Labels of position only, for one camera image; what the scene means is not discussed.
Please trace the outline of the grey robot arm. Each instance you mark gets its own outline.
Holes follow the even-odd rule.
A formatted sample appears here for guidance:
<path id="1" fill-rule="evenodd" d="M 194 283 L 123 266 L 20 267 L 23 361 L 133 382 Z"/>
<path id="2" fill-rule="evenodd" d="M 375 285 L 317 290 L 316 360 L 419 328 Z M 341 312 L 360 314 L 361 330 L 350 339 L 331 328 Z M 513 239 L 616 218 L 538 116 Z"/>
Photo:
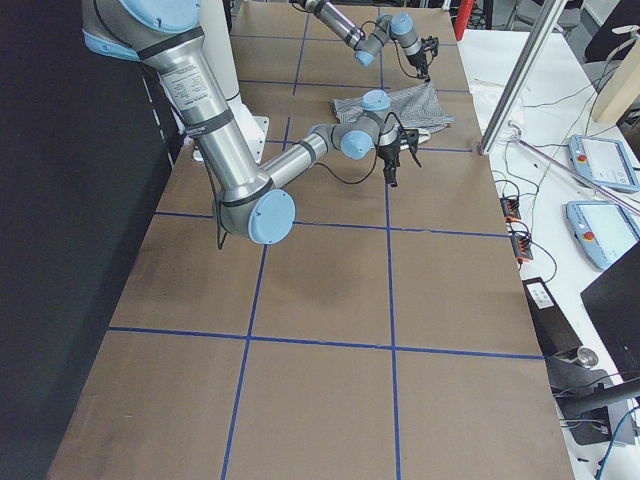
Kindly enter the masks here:
<path id="1" fill-rule="evenodd" d="M 416 33 L 412 17 L 407 12 L 379 16 L 372 22 L 373 30 L 367 34 L 330 1 L 293 1 L 293 4 L 299 5 L 306 13 L 313 14 L 335 33 L 354 51 L 354 58 L 359 64 L 369 66 L 386 44 L 392 42 L 396 54 L 402 49 L 407 62 L 416 70 L 415 75 L 409 74 L 401 60 L 398 60 L 405 75 L 423 80 L 425 83 L 431 80 L 429 67 L 438 56 L 439 39 L 434 36 L 420 37 Z"/>
<path id="2" fill-rule="evenodd" d="M 277 243 L 290 232 L 296 213 L 285 186 L 320 158 L 332 151 L 356 160 L 374 153 L 384 162 L 385 181 L 394 184 L 401 149 L 417 146 L 417 132 L 402 126 L 389 97 L 372 90 L 352 122 L 315 126 L 262 162 L 259 127 L 239 93 L 222 2 L 86 1 L 82 15 L 89 50 L 159 75 L 204 159 L 220 234 Z"/>

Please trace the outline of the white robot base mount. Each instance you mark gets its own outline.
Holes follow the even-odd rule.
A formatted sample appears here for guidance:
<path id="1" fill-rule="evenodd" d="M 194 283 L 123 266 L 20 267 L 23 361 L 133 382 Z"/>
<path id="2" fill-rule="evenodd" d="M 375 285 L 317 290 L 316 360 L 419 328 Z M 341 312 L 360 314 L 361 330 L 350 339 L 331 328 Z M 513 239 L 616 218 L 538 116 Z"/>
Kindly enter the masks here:
<path id="1" fill-rule="evenodd" d="M 182 109 L 185 128 L 193 139 L 198 161 L 224 160 L 240 165 L 260 163 L 269 119 L 254 117 L 247 107 L 237 100 L 205 102 L 189 109 Z"/>

